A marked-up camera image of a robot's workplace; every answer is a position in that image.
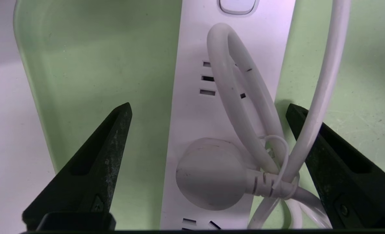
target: green surface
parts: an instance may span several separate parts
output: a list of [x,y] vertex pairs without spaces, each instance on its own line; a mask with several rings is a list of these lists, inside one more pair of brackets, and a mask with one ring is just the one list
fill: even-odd
[[15,34],[56,171],[108,113],[133,119],[111,212],[158,228],[181,1],[25,0]]
[[[15,35],[57,171],[115,106],[132,105],[111,209],[118,229],[159,227],[180,9],[179,0],[17,3]],[[330,10],[330,0],[296,2],[276,97],[282,118],[288,103],[311,103]],[[385,0],[353,1],[326,123],[385,171]],[[314,191],[305,167],[301,176]],[[283,213],[265,227],[282,227]]]

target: cable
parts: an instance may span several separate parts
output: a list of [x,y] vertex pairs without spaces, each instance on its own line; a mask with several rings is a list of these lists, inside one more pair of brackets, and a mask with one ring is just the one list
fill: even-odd
[[290,166],[283,175],[283,180],[286,182],[292,181],[296,173],[301,169],[323,123],[340,68],[350,17],[350,5],[350,0],[333,0],[332,2],[327,46],[318,84],[305,124],[295,147],[290,153]]
[[[238,48],[235,50],[237,53],[230,52],[231,44]],[[261,168],[265,172],[277,174],[279,172],[277,166],[257,138],[249,117],[243,114],[245,110],[238,93],[230,58],[231,55],[234,61],[253,62],[243,42],[230,26],[219,23],[214,25],[207,35],[207,49],[214,77],[222,77],[215,79],[215,82],[234,131]]]
[[295,179],[293,179],[292,185],[293,185],[292,191],[290,191],[289,195],[287,195],[286,197],[283,198],[284,200],[291,199],[292,195],[294,195],[295,191],[298,189],[298,187],[299,187],[299,173],[295,177]]
[[280,140],[283,143],[283,145],[285,147],[285,156],[283,157],[284,160],[283,160],[282,167],[280,169],[279,174],[277,175],[277,180],[272,185],[272,189],[276,189],[276,187],[279,185],[280,181],[282,180],[283,173],[285,172],[286,166],[288,165],[288,160],[289,160],[289,146],[288,146],[288,143],[285,141],[285,139],[281,138],[280,136],[276,136],[276,135],[259,136],[259,139],[267,139],[267,140],[269,140],[269,139],[278,139],[278,140]]
[[[333,1],[331,23],[323,67],[311,104],[311,111],[308,114],[307,121],[301,132],[301,136],[303,137],[299,137],[290,157],[286,153],[286,147],[280,145],[279,142],[272,142],[272,147],[275,155],[277,155],[279,165],[285,167],[284,170],[281,170],[283,173],[279,174],[280,176],[283,175],[283,180],[285,182],[292,181],[297,175],[316,139],[320,126],[322,125],[323,117],[332,94],[341,61],[345,35],[347,33],[349,12],[350,0]],[[238,35],[226,24],[217,24],[211,28],[207,37],[207,48],[214,77],[222,77],[221,79],[215,79],[217,89],[220,93],[228,118],[240,141],[250,154],[255,157],[265,172],[278,174],[278,168],[274,165],[273,160],[271,160],[261,143],[256,142],[256,134],[251,127],[249,118],[245,114],[244,107],[239,98],[236,84],[237,81],[232,68],[231,59],[237,64],[243,75],[243,86],[255,105],[256,111],[267,133],[269,135],[279,136],[283,139],[283,130],[273,100],[270,97],[256,65]],[[289,166],[287,167],[287,163],[284,162],[285,160],[287,161],[288,157]],[[309,209],[311,209],[312,213],[309,211],[308,213],[313,218],[314,222],[327,220],[322,204],[317,197],[290,183],[281,183],[280,180],[274,184],[274,188],[278,186],[278,183],[280,187],[283,187],[283,185],[286,184],[285,187],[290,189],[285,197],[292,192],[292,198],[303,202]],[[277,202],[278,199],[274,198],[263,199],[258,209],[256,209],[253,218],[250,220],[249,228],[259,228],[265,222],[268,215],[273,211]],[[299,204],[293,203],[292,205],[292,200],[287,200],[286,202],[292,214],[292,221],[296,218],[301,218],[301,208],[299,207]]]
[[318,217],[318,215],[313,212],[308,206],[305,206],[303,203],[299,204],[301,206],[301,209],[303,212],[313,221],[315,222],[319,228],[332,228],[331,222],[329,221],[328,217],[326,219],[321,219]]
[[[245,114],[246,112],[244,111],[240,94],[238,93],[237,81],[233,71],[234,63],[232,63],[231,59],[238,62],[237,66],[242,73],[245,71],[243,76],[246,80],[249,82],[262,80],[249,52],[235,31],[230,26],[223,23],[216,24],[210,29],[207,36],[207,49],[214,77],[222,77],[222,79],[215,79],[216,86],[225,111],[238,138],[247,148],[249,153],[259,162],[259,165],[265,172],[278,174],[279,170],[277,166],[257,138],[256,133],[250,124],[250,120],[247,114]],[[262,86],[265,87],[263,80],[262,82],[257,81],[255,84],[259,86],[258,83],[261,83]],[[263,100],[273,103],[268,90],[264,92],[263,95]],[[277,148],[278,150],[275,154],[278,155],[278,158],[282,157],[285,153],[278,153],[278,151],[283,148],[281,148],[281,145]],[[295,228],[301,228],[302,212],[299,205],[291,201],[287,201],[287,205],[294,215],[292,216],[292,223],[295,225]]]

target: white cable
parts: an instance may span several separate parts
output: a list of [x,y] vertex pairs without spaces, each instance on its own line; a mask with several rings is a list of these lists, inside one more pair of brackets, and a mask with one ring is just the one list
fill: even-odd
[[[347,31],[349,9],[349,0],[333,1],[331,24],[323,67],[317,89],[315,90],[313,103],[311,104],[311,111],[308,114],[307,121],[301,132],[304,140],[301,140],[300,136],[297,141],[298,148],[295,146],[296,149],[294,148],[292,151],[289,166],[292,170],[284,170],[284,181],[292,181],[298,173],[322,125],[340,65]],[[248,92],[250,99],[255,104],[259,118],[264,124],[266,131],[270,135],[278,135],[283,139],[283,131],[278,121],[277,111],[257,67],[254,65],[240,38],[228,25],[218,24],[210,30],[207,37],[207,47],[210,62],[212,63],[213,74],[215,77],[222,77],[222,79],[216,79],[216,85],[234,130],[250,154],[259,161],[262,169],[265,172],[276,174],[277,168],[272,165],[273,161],[271,158],[268,158],[268,154],[264,148],[260,147],[261,144],[255,142],[256,135],[254,130],[250,125],[247,115],[243,114],[244,108],[239,99],[230,56],[236,62],[244,76],[246,92]],[[288,154],[283,152],[285,148],[278,146],[276,142],[272,142],[272,146],[274,153],[278,155],[279,163],[283,164],[285,158],[288,156]],[[290,191],[294,191],[295,187],[292,186],[290,189]],[[313,194],[302,188],[297,188],[293,197],[305,203],[315,215],[323,215],[325,218],[322,217],[322,219],[327,219],[321,203],[318,203],[319,199]],[[263,224],[276,205],[277,199],[264,199],[258,209],[256,209],[254,217],[250,221],[249,228],[252,228],[253,224],[258,223],[258,220],[261,222],[260,225]]]
[[318,84],[305,124],[290,153],[289,167],[283,175],[283,180],[286,182],[292,181],[301,169],[323,123],[340,68],[350,17],[350,5],[350,0],[333,0],[332,2],[328,41]]
[[293,179],[292,184],[293,184],[292,191],[289,193],[289,195],[287,195],[286,197],[283,198],[284,200],[291,199],[292,196],[295,194],[295,191],[298,189],[298,187],[299,187],[299,173],[295,177],[295,179]]
[[[237,81],[233,70],[234,63],[231,62],[231,58],[238,62],[237,65],[240,71],[246,71],[246,74],[243,74],[246,79],[261,80],[259,78],[260,73],[249,52],[235,31],[223,23],[216,24],[210,29],[207,36],[207,49],[214,77],[222,77],[215,79],[215,82],[225,111],[237,136],[265,172],[277,175],[279,170],[257,138],[238,93]],[[264,92],[264,95],[270,98],[268,91]],[[284,153],[278,153],[278,151],[275,154],[279,155],[279,157],[284,155]],[[286,204],[292,214],[292,227],[301,228],[301,208],[296,202],[287,201]]]
[[308,206],[305,206],[303,203],[300,203],[299,204],[301,206],[301,209],[303,210],[303,212],[305,212],[305,214],[313,221],[316,223],[316,225],[318,225],[319,228],[327,228],[327,229],[331,229],[332,226],[331,226],[331,222],[329,221],[328,217],[326,217],[326,219],[321,219],[319,218],[319,216],[313,212],[313,210],[311,210]]
[[272,213],[275,206],[279,203],[280,199],[265,197],[263,198],[263,201],[262,201],[263,203],[260,203],[256,211],[254,212],[254,215],[250,219],[247,229],[260,229],[260,227],[263,226],[263,224],[268,219],[269,215]]
[[279,174],[277,175],[277,180],[272,185],[272,189],[276,189],[277,185],[282,180],[283,173],[285,172],[286,167],[288,165],[288,160],[289,160],[289,146],[288,146],[288,143],[285,141],[285,139],[283,139],[280,136],[276,136],[276,135],[259,136],[259,139],[267,139],[267,140],[269,140],[269,139],[278,139],[278,140],[280,140],[282,142],[283,146],[285,147],[285,155],[283,157],[284,160],[283,160],[282,167],[280,169]]

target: white power strip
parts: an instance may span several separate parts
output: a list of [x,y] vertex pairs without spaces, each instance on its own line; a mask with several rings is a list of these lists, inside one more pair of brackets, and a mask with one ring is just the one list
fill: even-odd
[[[161,210],[161,229],[245,229],[252,195],[244,195],[222,211],[201,209],[190,203],[176,185],[179,159],[194,140],[209,137],[232,142],[255,169],[225,113],[213,81],[207,54],[207,33],[219,22],[229,24],[247,47],[272,98],[276,95],[295,0],[257,0],[247,15],[229,15],[219,0],[183,0],[170,134]],[[259,135],[262,124],[243,88],[242,100]]]

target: white surface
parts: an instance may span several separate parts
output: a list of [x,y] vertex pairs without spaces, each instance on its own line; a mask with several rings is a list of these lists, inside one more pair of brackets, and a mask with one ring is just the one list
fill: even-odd
[[223,12],[233,15],[246,15],[251,12],[256,0],[220,0]]
[[14,38],[15,0],[0,0],[0,233],[25,231],[23,210],[54,176]]
[[[183,1],[161,211],[162,229],[214,229],[209,221],[221,228],[247,227],[251,195],[244,195],[236,205],[223,211],[201,209],[179,191],[175,171],[188,145],[202,137],[232,142],[244,157],[249,157],[225,113],[216,84],[201,80],[202,75],[212,76],[211,68],[203,66],[203,61],[209,60],[206,43],[210,28],[225,22],[237,31],[274,98],[294,5],[294,0],[261,0],[254,12],[234,17],[222,12],[216,0]],[[200,89],[215,91],[215,96],[200,94]],[[243,93],[242,87],[238,89],[238,93]],[[242,101],[256,134],[263,135],[252,103],[248,98]],[[183,224],[183,218],[196,220],[196,226]]]

